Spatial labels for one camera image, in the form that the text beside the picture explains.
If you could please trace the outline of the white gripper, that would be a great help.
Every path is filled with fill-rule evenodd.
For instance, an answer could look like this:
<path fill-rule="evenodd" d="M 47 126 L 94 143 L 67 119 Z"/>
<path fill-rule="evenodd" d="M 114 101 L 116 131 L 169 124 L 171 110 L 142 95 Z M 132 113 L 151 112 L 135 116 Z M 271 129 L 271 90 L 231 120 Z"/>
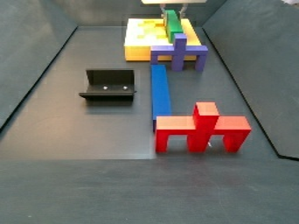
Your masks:
<path fill-rule="evenodd" d="M 207 0 L 142 0 L 143 4 L 161 4 L 162 18 L 165 18 L 165 11 L 167 4 L 182 4 L 182 9 L 179 11 L 181 19 L 185 18 L 186 11 L 189 9 L 189 4 L 203 4 Z"/>

